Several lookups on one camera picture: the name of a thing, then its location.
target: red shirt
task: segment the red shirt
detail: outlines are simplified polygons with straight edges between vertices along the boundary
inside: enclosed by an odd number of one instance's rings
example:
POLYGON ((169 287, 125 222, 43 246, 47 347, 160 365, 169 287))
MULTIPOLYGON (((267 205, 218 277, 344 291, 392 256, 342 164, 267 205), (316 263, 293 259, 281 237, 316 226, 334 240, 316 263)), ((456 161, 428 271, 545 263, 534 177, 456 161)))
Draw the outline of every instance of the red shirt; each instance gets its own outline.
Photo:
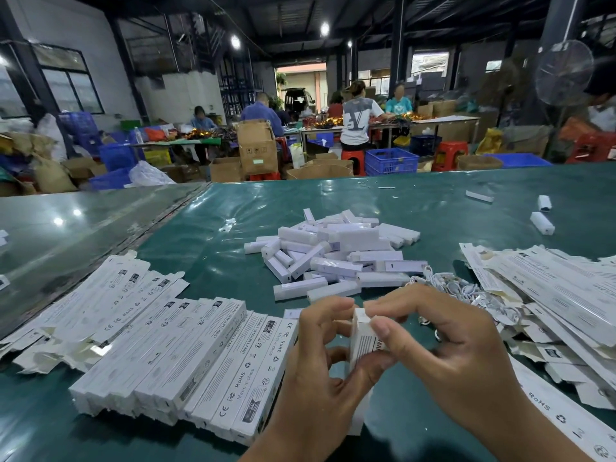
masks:
POLYGON ((327 115, 330 118, 342 118, 343 116, 343 105, 341 103, 333 103, 327 109, 327 115))

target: hand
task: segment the hand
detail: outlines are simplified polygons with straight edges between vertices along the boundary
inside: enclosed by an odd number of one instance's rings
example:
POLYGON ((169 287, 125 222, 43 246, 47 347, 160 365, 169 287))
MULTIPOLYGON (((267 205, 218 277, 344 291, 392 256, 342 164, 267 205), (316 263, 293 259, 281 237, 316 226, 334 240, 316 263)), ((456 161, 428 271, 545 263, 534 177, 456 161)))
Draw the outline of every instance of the hand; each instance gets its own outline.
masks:
POLYGON ((364 302, 374 332, 423 381, 436 403, 501 462, 586 461, 524 395, 492 317, 421 284, 364 302), (443 343, 428 351, 396 321, 432 321, 443 343))
POLYGON ((349 349, 325 345, 336 334, 350 336, 353 306, 352 298, 328 297, 302 311, 272 417, 242 461, 321 462, 343 442, 359 403, 396 363, 388 352, 373 352, 345 380, 329 377, 331 365, 349 359, 349 349))

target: fingernail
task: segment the fingernail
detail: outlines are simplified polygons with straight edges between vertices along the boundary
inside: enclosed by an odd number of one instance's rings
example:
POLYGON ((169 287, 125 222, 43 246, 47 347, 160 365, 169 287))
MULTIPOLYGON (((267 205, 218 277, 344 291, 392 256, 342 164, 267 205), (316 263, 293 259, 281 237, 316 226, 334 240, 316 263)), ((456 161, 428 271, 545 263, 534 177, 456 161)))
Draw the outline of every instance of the fingernail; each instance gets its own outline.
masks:
POLYGON ((398 360, 396 360, 396 357, 394 357, 393 355, 387 355, 386 357, 383 357, 383 360, 381 362, 381 368, 383 369, 383 371, 389 370, 389 368, 394 366, 397 362, 398 360))
POLYGON ((370 326, 380 339, 384 339, 389 336, 389 325, 387 324, 386 318, 382 316, 375 316, 372 318, 370 326))

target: pile of white boxes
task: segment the pile of white boxes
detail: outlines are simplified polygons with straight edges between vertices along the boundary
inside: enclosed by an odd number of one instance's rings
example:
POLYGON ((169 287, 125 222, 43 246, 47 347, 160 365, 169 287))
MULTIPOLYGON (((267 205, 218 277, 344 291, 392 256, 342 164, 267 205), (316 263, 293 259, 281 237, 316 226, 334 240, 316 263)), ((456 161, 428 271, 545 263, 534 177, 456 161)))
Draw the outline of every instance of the pile of white boxes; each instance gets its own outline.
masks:
POLYGON ((186 419, 249 445, 269 415, 297 321, 217 297, 159 302, 136 322, 69 388, 78 411, 186 419))
POLYGON ((350 210, 315 220, 304 209, 304 219, 244 245, 246 254, 260 252, 280 281, 273 287, 277 301, 307 296, 313 303, 330 295, 356 295, 365 287, 401 287, 427 265, 405 261, 396 250, 419 240, 414 230, 356 217, 350 210))

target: ceiling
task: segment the ceiling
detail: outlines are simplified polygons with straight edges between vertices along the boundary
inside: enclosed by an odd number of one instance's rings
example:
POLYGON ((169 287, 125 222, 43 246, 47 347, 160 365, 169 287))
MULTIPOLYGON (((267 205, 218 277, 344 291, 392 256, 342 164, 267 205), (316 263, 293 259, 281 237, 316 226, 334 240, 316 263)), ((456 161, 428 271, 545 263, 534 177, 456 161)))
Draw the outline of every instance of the ceiling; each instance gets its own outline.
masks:
MULTIPOLYGON (((235 33, 275 63, 390 46, 394 0, 81 0, 123 18, 198 12, 235 33), (330 34, 321 38, 323 22, 330 34)), ((450 46, 506 38, 539 38, 550 0, 404 0, 410 46, 450 46)), ((616 0, 589 0, 584 18, 616 13, 616 0)))

